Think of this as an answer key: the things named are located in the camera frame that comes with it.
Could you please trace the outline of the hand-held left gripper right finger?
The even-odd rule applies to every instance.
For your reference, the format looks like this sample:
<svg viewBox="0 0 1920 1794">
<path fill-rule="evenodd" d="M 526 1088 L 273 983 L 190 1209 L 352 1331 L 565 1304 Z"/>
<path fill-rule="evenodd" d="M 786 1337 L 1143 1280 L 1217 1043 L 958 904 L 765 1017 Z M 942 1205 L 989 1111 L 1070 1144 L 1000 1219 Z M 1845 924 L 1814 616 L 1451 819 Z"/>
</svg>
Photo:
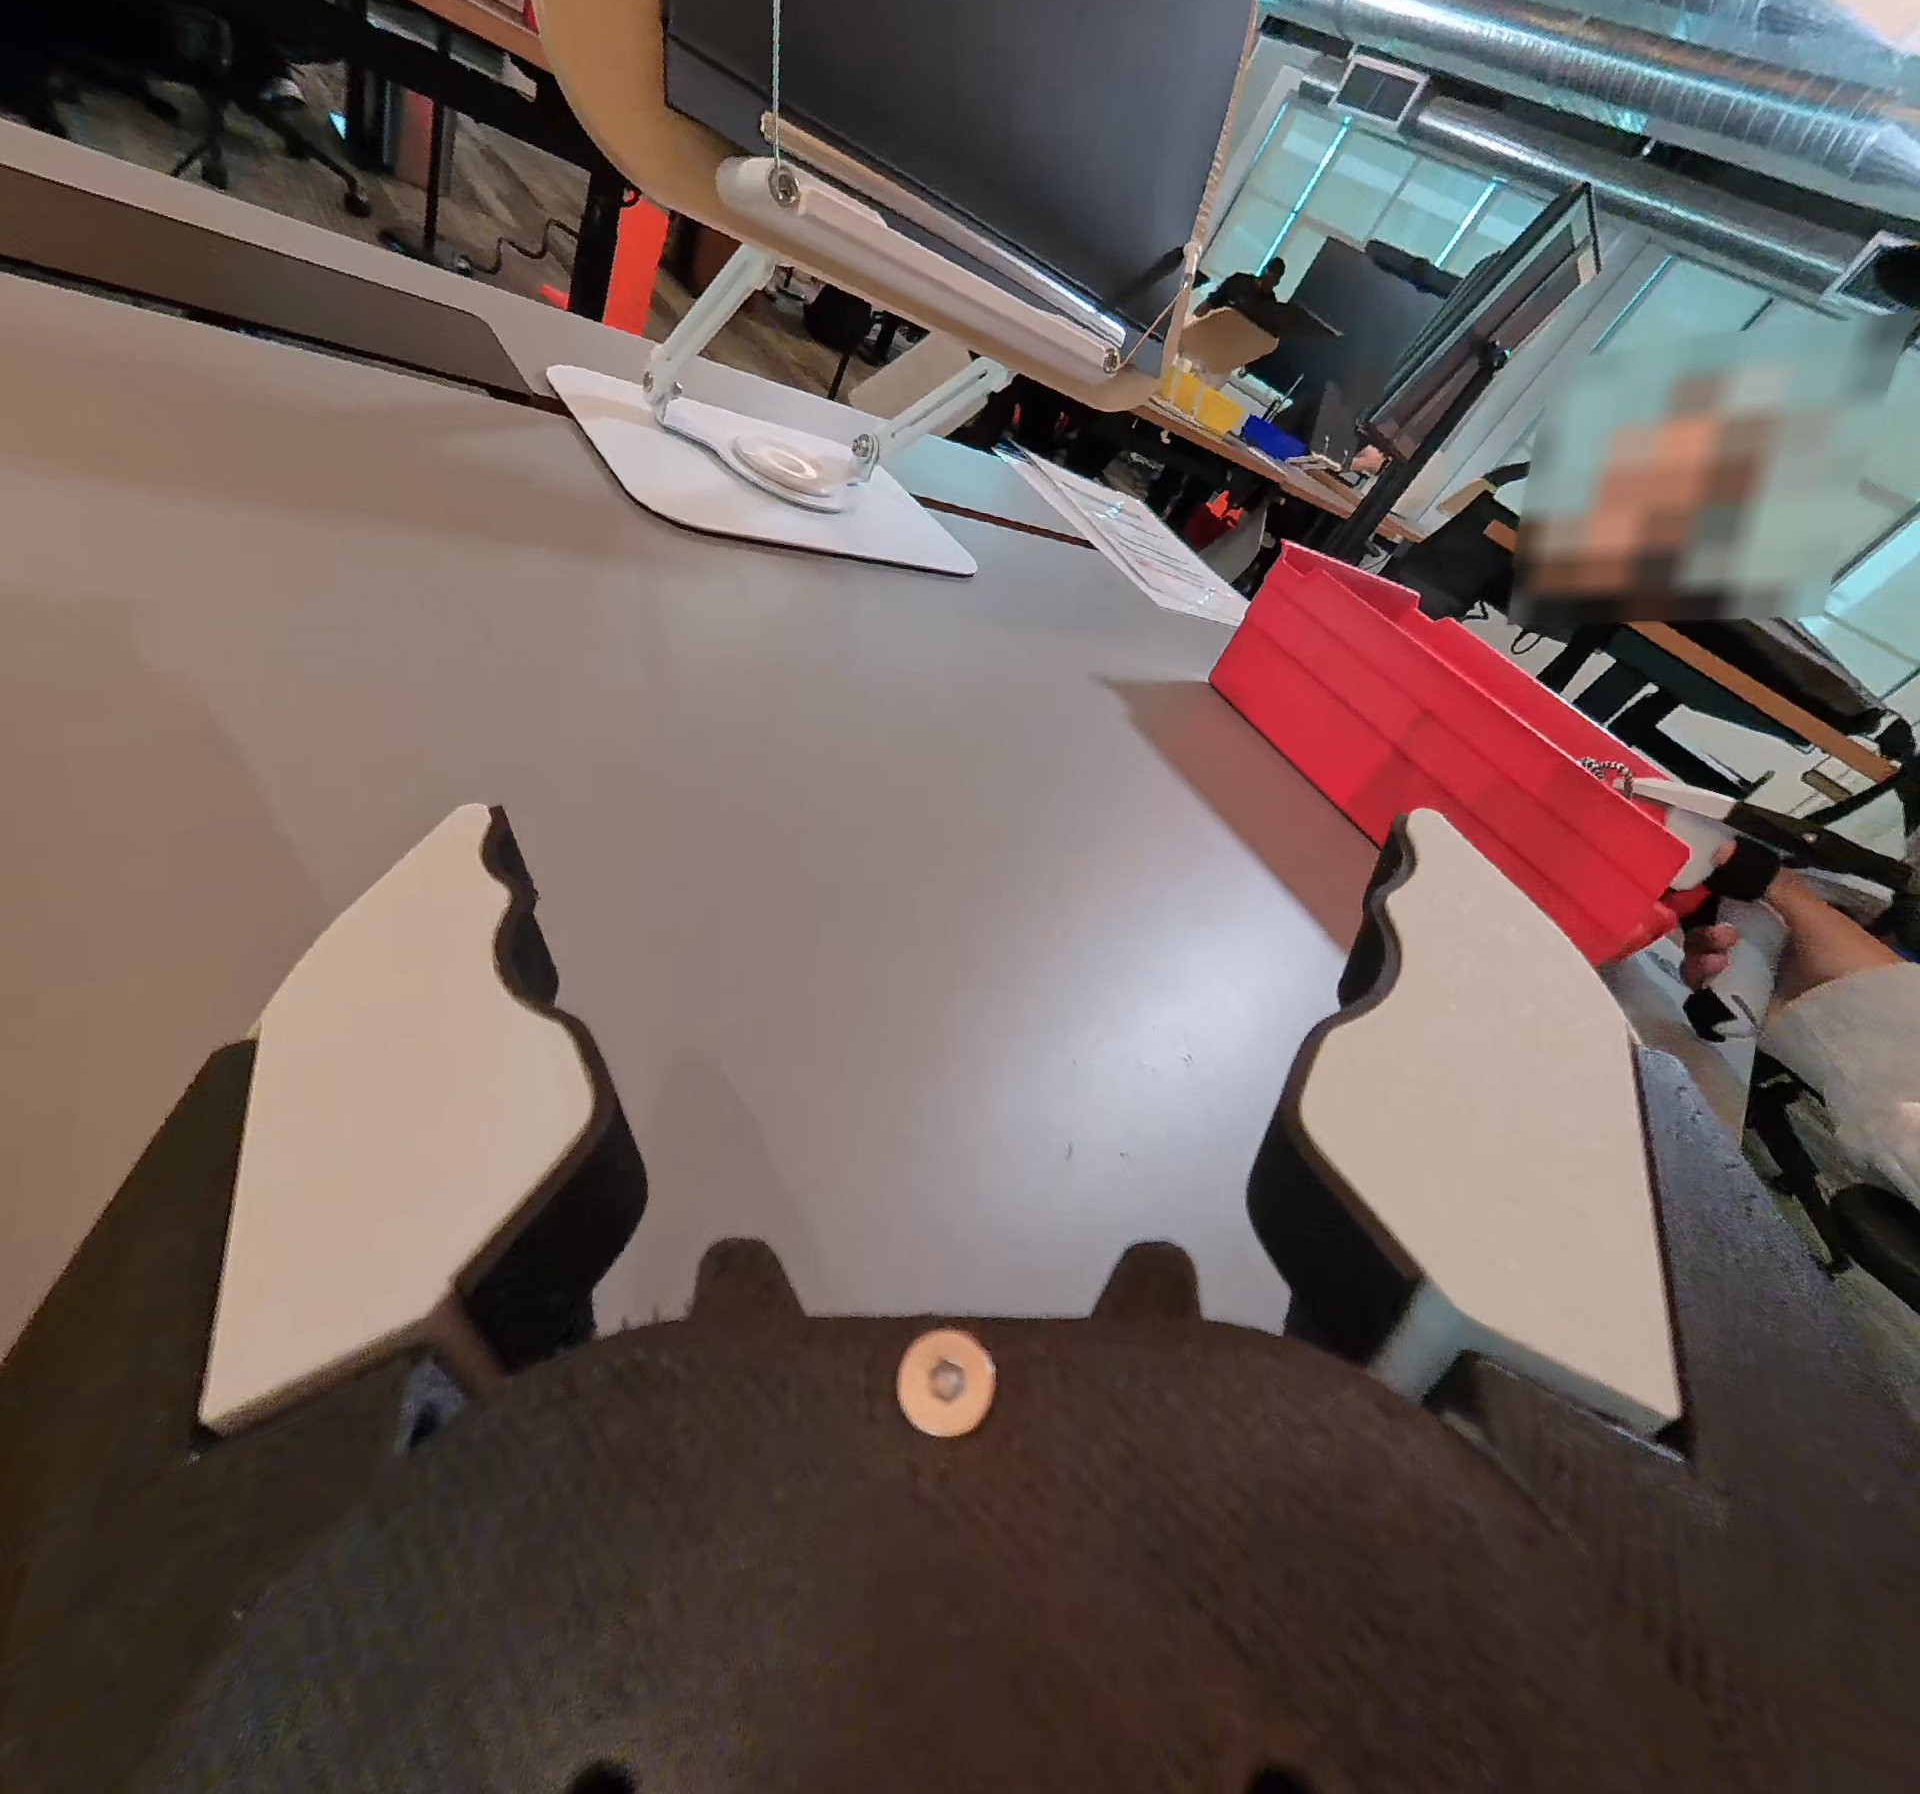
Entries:
<svg viewBox="0 0 1920 1794">
<path fill-rule="evenodd" d="M 1250 1214 L 1285 1331 L 1402 1397 L 1481 1356 L 1646 1440 L 1684 1416 L 1637 1038 L 1433 809 L 1380 848 Z"/>
</svg>

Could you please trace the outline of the grey desk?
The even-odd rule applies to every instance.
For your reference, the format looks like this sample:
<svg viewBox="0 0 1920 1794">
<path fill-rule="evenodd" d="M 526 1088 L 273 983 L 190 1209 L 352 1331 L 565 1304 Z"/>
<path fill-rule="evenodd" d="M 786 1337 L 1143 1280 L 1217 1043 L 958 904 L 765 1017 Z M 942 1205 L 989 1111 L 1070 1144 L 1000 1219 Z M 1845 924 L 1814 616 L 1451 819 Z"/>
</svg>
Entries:
<svg viewBox="0 0 1920 1794">
<path fill-rule="evenodd" d="M 502 806 L 651 1204 L 821 1312 L 1076 1313 L 1137 1241 L 1280 1326 L 1250 1176 L 1375 846 L 1227 630 L 643 511 L 564 411 L 4 269 L 4 1337 L 337 917 Z"/>
</svg>

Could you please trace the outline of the person's right hand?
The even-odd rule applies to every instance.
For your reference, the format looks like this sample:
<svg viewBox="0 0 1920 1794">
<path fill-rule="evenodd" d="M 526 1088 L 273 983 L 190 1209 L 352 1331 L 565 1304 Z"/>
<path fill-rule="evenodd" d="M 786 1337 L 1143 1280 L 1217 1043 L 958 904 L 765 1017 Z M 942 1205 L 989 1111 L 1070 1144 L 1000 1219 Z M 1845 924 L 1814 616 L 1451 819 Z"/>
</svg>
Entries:
<svg viewBox="0 0 1920 1794">
<path fill-rule="evenodd" d="M 1786 1005 L 1832 981 L 1903 965 L 1903 955 L 1826 904 L 1795 870 L 1774 876 L 1765 896 L 1782 917 L 1788 941 L 1774 972 L 1773 1005 Z M 1702 922 L 1685 935 L 1679 977 L 1688 988 L 1712 985 L 1734 961 L 1731 922 Z"/>
</svg>

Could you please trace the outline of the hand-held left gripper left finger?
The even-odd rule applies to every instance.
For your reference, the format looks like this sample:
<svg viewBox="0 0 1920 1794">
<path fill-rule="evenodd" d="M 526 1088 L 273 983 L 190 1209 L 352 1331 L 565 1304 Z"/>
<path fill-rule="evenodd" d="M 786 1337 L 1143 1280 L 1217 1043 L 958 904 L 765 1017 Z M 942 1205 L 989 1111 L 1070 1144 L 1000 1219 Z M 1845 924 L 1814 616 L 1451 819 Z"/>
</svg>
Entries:
<svg viewBox="0 0 1920 1794">
<path fill-rule="evenodd" d="M 352 902 L 249 1043 L 208 1432 L 415 1350 L 483 1391 L 592 1339 L 649 1180 L 502 806 L 458 806 Z"/>
</svg>

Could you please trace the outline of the red plastic bin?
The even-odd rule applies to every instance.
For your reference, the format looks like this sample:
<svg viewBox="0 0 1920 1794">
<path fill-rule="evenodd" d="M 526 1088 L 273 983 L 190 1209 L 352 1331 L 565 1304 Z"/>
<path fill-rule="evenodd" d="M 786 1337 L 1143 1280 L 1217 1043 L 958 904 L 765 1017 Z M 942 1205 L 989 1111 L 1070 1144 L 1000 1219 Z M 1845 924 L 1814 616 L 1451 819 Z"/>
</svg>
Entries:
<svg viewBox="0 0 1920 1794">
<path fill-rule="evenodd" d="M 1212 685 L 1370 840 L 1441 812 L 1588 961 L 1675 929 L 1688 848 L 1624 790 L 1664 772 L 1409 587 L 1282 545 Z"/>
</svg>

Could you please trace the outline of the person's right forearm grey sleeve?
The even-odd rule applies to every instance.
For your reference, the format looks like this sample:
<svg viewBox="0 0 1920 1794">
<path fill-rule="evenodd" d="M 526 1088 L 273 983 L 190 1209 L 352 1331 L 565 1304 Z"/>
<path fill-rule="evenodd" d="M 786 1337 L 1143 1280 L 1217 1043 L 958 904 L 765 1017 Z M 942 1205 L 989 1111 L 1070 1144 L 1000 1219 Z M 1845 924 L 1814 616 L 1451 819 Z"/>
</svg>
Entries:
<svg viewBox="0 0 1920 1794">
<path fill-rule="evenodd" d="M 1832 978 L 1778 1005 L 1760 1048 L 1819 1097 L 1830 1170 L 1918 1205 L 1918 966 Z"/>
</svg>

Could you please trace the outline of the black monitor on stand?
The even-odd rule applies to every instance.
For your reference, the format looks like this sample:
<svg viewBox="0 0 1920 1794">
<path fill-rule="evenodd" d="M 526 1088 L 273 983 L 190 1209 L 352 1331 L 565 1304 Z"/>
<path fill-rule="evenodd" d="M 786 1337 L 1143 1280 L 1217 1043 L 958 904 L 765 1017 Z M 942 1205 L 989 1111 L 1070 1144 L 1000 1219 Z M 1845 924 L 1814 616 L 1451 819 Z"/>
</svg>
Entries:
<svg viewBox="0 0 1920 1794">
<path fill-rule="evenodd" d="M 1332 541 L 1337 560 L 1358 565 L 1364 559 L 1398 495 L 1449 443 L 1510 360 L 1598 271 L 1594 190 L 1577 180 L 1463 278 L 1359 420 L 1385 466 Z"/>
</svg>

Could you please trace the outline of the laptop on white stand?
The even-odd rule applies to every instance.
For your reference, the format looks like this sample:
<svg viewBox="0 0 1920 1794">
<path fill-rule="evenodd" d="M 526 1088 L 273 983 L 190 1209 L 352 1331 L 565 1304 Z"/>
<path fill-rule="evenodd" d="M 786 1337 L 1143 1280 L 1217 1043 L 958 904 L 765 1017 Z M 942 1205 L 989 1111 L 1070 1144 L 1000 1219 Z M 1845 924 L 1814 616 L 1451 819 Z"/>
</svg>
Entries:
<svg viewBox="0 0 1920 1794">
<path fill-rule="evenodd" d="M 667 106 L 660 0 L 534 0 L 548 71 L 617 177 L 660 206 L 774 254 L 883 311 L 948 333 L 978 354 L 1097 411 L 1146 406 L 1157 357 L 1122 354 L 1057 302 L 973 268 L 975 249 L 925 244 L 821 175 L 797 168 L 801 199 L 768 185 L 774 160 Z"/>
</svg>

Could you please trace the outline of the printed paper sheet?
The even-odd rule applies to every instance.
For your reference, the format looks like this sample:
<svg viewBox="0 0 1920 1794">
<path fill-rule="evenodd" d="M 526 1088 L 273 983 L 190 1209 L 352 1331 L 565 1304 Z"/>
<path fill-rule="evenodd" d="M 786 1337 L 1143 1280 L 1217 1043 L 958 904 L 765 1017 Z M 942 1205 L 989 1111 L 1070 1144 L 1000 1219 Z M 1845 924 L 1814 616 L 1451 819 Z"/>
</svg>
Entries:
<svg viewBox="0 0 1920 1794">
<path fill-rule="evenodd" d="M 1242 621 L 1247 598 L 1137 496 L 1070 474 L 1024 448 L 1013 451 L 1011 466 L 1076 538 L 1157 608 L 1229 630 Z"/>
</svg>

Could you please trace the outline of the black screen panel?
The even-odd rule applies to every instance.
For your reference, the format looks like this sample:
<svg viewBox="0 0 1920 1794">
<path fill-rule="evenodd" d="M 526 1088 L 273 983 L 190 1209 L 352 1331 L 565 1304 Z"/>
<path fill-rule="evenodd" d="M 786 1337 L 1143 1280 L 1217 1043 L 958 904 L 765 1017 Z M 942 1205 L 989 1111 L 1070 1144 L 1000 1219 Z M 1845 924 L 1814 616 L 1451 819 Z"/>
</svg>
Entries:
<svg viewBox="0 0 1920 1794">
<path fill-rule="evenodd" d="M 1160 354 L 1257 0 L 662 0 L 667 106 Z"/>
</svg>

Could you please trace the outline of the orange plastic object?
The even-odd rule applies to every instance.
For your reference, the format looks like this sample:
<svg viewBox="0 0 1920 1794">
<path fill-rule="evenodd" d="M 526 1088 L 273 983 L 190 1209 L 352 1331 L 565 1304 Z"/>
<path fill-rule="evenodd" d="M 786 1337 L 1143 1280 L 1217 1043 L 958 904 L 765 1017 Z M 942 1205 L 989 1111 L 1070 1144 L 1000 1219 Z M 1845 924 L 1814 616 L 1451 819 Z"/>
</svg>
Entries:
<svg viewBox="0 0 1920 1794">
<path fill-rule="evenodd" d="M 602 308 L 605 324 L 637 336 L 649 333 L 667 232 L 667 209 L 638 192 L 621 199 Z"/>
</svg>

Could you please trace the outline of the black office chair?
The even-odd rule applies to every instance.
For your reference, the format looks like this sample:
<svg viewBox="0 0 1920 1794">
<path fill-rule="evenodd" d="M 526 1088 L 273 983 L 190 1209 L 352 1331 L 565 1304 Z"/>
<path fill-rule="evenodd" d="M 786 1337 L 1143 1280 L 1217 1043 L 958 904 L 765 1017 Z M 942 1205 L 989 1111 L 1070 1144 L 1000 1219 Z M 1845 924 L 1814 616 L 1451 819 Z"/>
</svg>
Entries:
<svg viewBox="0 0 1920 1794">
<path fill-rule="evenodd" d="M 192 133 L 168 177 L 198 175 L 217 190 L 231 190 L 230 127 L 245 117 L 264 127 L 289 160 L 332 175 L 349 218 L 373 218 L 367 183 L 321 134 L 293 61 L 270 37 L 208 8 L 168 4 L 159 15 L 156 52 L 137 61 L 135 78 L 137 100 L 154 117 Z"/>
</svg>

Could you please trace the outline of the white folding stand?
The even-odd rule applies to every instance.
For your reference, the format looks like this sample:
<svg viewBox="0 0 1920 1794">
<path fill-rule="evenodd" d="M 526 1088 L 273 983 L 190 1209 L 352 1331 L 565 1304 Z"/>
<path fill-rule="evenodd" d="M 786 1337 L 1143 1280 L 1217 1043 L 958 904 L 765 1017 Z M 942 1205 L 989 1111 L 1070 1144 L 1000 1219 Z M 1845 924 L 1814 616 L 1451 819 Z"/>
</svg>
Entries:
<svg viewBox="0 0 1920 1794">
<path fill-rule="evenodd" d="M 987 398 L 1013 369 L 1093 389 L 1121 375 L 1139 342 L 1024 298 L 786 156 L 719 164 L 717 192 L 745 243 L 667 340 L 641 381 L 583 366 L 548 366 L 546 381 L 615 482 L 660 519 L 716 538 L 832 555 L 948 580 L 978 565 L 899 482 L 889 466 L 948 409 Z M 851 261 L 878 301 L 945 330 L 973 360 L 886 421 L 848 439 L 808 432 L 783 409 L 749 411 L 689 395 L 686 374 L 780 256 L 828 269 Z"/>
</svg>

